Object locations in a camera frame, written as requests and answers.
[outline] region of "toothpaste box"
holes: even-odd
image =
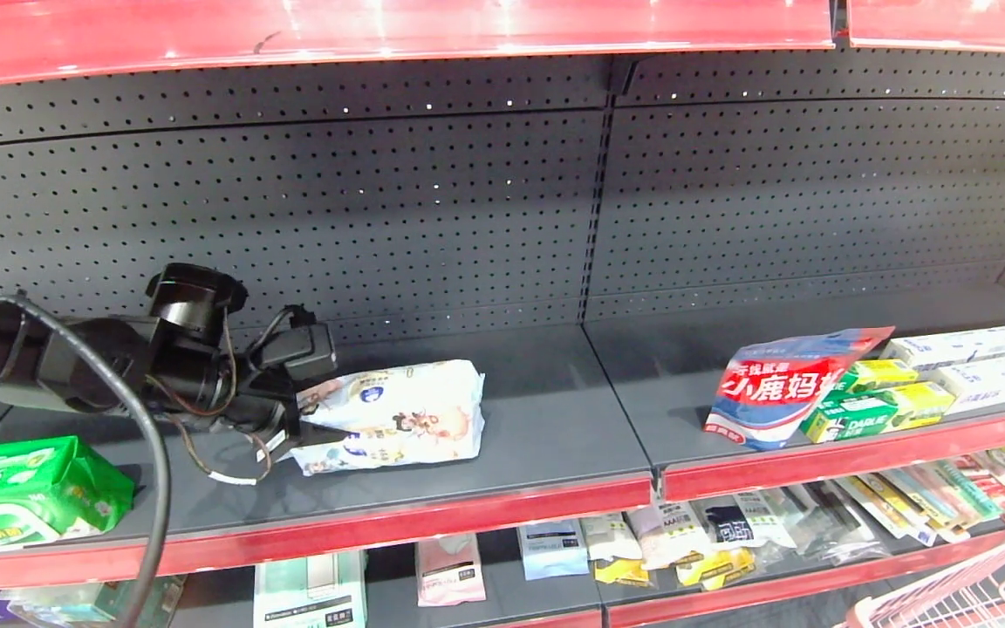
[[[363,552],[254,566],[254,628],[362,628]]]
[[[107,533],[133,497],[135,482],[75,436],[0,444],[0,549]]]
[[[918,372],[901,361],[858,361],[832,387],[829,397],[867,393],[870,390],[906,386],[918,381]]]
[[[935,424],[955,400],[933,382],[827,399],[802,424],[802,432],[813,442],[827,442]]]
[[[956,396],[950,413],[1005,403],[1005,358],[941,367],[930,378]]]
[[[925,373],[939,367],[985,361],[1002,355],[1005,355],[1005,326],[893,339],[886,343],[880,359],[901,361],[918,373]]]

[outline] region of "green toothpaste box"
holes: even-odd
[[[135,482],[75,436],[0,444],[0,549],[115,528]]]
[[[826,399],[801,425],[813,442],[894,432],[941,420],[956,397],[933,382]]]

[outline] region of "perforated metal panel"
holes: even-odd
[[[618,103],[902,96],[1005,98],[1005,53],[840,48],[651,56]]]
[[[0,86],[0,142],[128,131],[602,108],[606,56],[215,68]]]
[[[1005,102],[617,112],[592,294],[1005,259]]]
[[[685,309],[735,307],[758,302],[854,296],[874,291],[910,290],[964,283],[995,281],[1001,261],[961,263],[956,266],[909,267],[877,273],[826,274],[820,277],[726,283],[633,294],[594,296],[587,303],[586,319],[598,321],[631,315],[664,313]]]
[[[602,113],[167,131],[0,147],[0,291],[137,313],[169,261],[343,340],[579,317]]]

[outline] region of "white toothpaste box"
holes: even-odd
[[[939,367],[929,379],[956,396],[947,413],[1005,403],[1005,358]]]
[[[924,337],[897,338],[886,343],[880,361],[906,362],[923,374],[939,367],[965,362],[987,361],[1005,355],[1005,326],[965,333],[931,334]]]
[[[254,628],[363,628],[363,552],[254,566]]]

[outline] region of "yellow package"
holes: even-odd
[[[618,559],[614,561],[594,561],[595,581],[604,585],[630,585],[631,587],[652,587],[650,573],[642,569],[642,561]]]
[[[738,548],[725,550],[692,562],[677,562],[677,581],[682,587],[700,585],[706,592],[715,592],[755,570],[755,556],[751,550]]]

